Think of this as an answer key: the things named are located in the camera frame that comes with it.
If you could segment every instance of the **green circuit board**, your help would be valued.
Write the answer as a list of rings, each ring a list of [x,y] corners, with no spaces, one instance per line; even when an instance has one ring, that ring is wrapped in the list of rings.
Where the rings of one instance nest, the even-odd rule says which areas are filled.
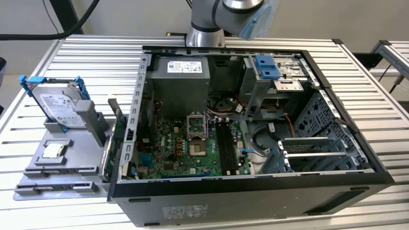
[[[140,162],[139,177],[142,179],[159,179],[174,177],[222,176],[220,152],[215,122],[210,121],[210,137],[206,141],[187,140],[186,120],[160,120],[158,129],[156,151],[152,153],[152,167],[143,166]],[[235,137],[235,149],[238,144],[244,146],[244,139],[239,123],[231,125]],[[244,161],[239,168],[240,174],[250,174],[247,157],[236,151],[238,163]]]

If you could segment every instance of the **side panel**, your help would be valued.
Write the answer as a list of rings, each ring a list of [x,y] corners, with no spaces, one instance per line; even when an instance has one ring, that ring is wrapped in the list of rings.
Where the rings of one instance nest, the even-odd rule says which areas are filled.
[[[239,193],[196,195],[167,195],[154,197],[115,198],[123,211],[138,227],[150,225],[179,225],[247,219],[283,219],[307,216],[318,208],[328,210],[332,205],[351,199],[331,214],[355,204],[386,188],[384,185],[303,188]]]

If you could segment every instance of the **blue plastic clip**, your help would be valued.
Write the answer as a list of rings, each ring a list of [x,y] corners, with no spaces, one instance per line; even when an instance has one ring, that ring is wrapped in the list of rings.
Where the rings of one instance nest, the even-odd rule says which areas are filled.
[[[86,83],[80,76],[78,76],[78,78],[75,79],[75,82],[79,84],[79,90],[80,90],[83,99],[91,100],[91,97],[90,97],[90,94],[86,88]]]
[[[256,67],[262,72],[262,79],[279,79],[280,71],[271,55],[256,55]]]
[[[47,81],[47,78],[46,77],[36,77],[36,76],[32,76],[27,83],[34,83],[34,84],[42,84]]]
[[[255,150],[254,150],[254,149],[242,148],[242,149],[240,149],[240,152],[255,152]]]
[[[31,89],[28,88],[26,79],[27,79],[27,76],[26,76],[26,75],[22,75],[22,76],[19,77],[20,85],[22,85],[23,89],[26,90],[27,95],[28,95],[30,97],[32,97],[32,91],[31,91]]]

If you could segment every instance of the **metal workbench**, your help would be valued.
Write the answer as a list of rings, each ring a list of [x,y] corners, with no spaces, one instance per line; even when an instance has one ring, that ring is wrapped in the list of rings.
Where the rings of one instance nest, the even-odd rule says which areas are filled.
[[[380,53],[409,80],[409,42],[382,40],[371,52]]]
[[[56,41],[32,75],[80,75],[96,110],[114,116],[107,99],[130,110],[142,46],[183,46],[183,37],[107,37],[76,35]],[[311,52],[375,152],[398,182],[332,216],[254,220],[175,229],[409,229],[409,114],[387,93],[355,56],[332,40],[227,38],[227,47],[306,49]],[[0,120],[0,219],[16,229],[135,229],[106,198],[14,201],[15,185],[46,129],[46,117],[22,91]]]

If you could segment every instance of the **blue drive latch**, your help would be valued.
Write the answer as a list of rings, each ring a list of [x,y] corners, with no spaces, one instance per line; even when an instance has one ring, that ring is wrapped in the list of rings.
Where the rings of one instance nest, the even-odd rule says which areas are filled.
[[[256,55],[256,67],[260,70],[262,79],[279,79],[280,71],[278,70],[275,59],[271,55]]]

